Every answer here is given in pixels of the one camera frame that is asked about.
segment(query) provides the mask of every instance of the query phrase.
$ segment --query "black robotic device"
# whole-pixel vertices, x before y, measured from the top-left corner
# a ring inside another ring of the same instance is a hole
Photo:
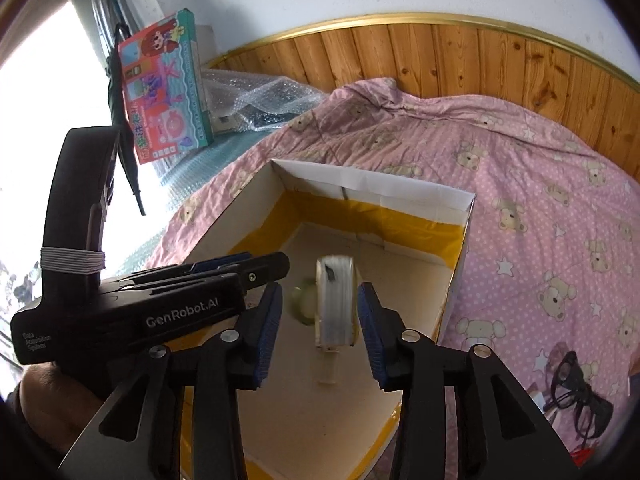
[[[100,253],[117,142],[112,127],[68,133],[44,248]],[[267,376],[282,311],[276,280],[289,270],[286,255],[235,254],[102,283],[99,270],[60,270],[50,255],[42,267],[42,298],[12,320],[16,355],[24,364],[55,361],[105,399],[58,476],[177,480],[182,398],[191,385],[193,480],[245,480],[236,390],[255,390]],[[247,309],[247,290],[262,285],[258,307]],[[197,348],[172,352],[163,344],[232,316],[238,316],[232,330]],[[578,477],[562,441],[490,348],[441,348],[406,330],[370,283],[358,289],[358,316],[374,378],[385,391],[403,391],[392,480],[443,478],[446,385],[456,389],[459,479]],[[636,408],[621,432],[639,418]],[[629,456],[623,446],[615,451]],[[584,478],[602,478],[604,463],[593,460]],[[624,473],[618,478],[632,478]]]

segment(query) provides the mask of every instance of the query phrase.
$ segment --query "black umbrella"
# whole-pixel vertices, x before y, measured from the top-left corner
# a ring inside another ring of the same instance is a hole
[[[142,205],[142,199],[140,198],[140,188],[138,187],[138,164],[136,162],[136,155],[133,150],[133,132],[127,121],[125,114],[124,98],[122,97],[122,66],[120,64],[120,57],[118,56],[118,44],[127,38],[130,38],[129,27],[123,23],[116,25],[114,31],[114,46],[111,49],[111,53],[107,58],[107,76],[109,77],[109,90],[107,94],[107,101],[111,110],[111,124],[113,126],[120,127],[120,140],[118,142],[118,158],[122,164],[131,190],[138,202],[138,208],[140,214],[145,215],[145,209]],[[110,185],[109,202],[111,202],[111,195],[113,194],[113,181]]]

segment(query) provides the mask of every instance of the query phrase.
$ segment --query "open box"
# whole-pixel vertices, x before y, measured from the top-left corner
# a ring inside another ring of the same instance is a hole
[[[284,309],[269,376],[257,392],[238,391],[250,480],[356,480],[375,464],[397,427],[401,392],[380,390],[362,338],[340,350],[336,384],[320,384],[313,372],[314,327],[289,313],[292,291],[315,276],[319,257],[347,254],[383,306],[436,340],[454,303],[474,197],[403,176],[272,160],[212,224],[189,261],[278,250],[290,259],[280,282]],[[219,323],[204,339],[232,325]],[[204,339],[194,334],[177,343]],[[188,395],[184,409],[188,473]]]

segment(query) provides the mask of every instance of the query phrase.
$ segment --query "polka dot fabric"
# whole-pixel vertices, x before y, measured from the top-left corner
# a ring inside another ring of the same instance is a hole
[[[475,192],[443,344],[484,342],[520,384],[543,393],[556,354],[573,349],[594,391],[616,410],[624,405],[640,332],[640,186],[569,130],[487,96],[422,100],[391,79],[360,81],[334,91],[196,192],[148,266],[183,261],[271,158]],[[577,446],[569,414],[555,427],[569,449]]]

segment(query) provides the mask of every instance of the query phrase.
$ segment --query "yellow tape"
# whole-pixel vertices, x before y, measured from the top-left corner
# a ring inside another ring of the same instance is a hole
[[[278,199],[264,223],[247,234],[229,254],[249,251],[254,256],[279,250],[301,222],[311,222],[344,232],[374,234],[383,240],[417,251],[435,254],[443,259],[449,269],[454,269],[462,250],[464,226],[444,224],[412,216],[382,206],[317,196],[311,193],[288,190]],[[191,348],[201,343],[209,329],[171,341],[172,350]],[[191,463],[191,414],[192,400],[186,396],[182,410],[180,436],[180,465],[190,475]],[[380,434],[365,453],[348,480],[357,480],[373,459],[380,453],[398,424],[400,405],[385,423]],[[273,480],[257,464],[246,462],[250,480]]]

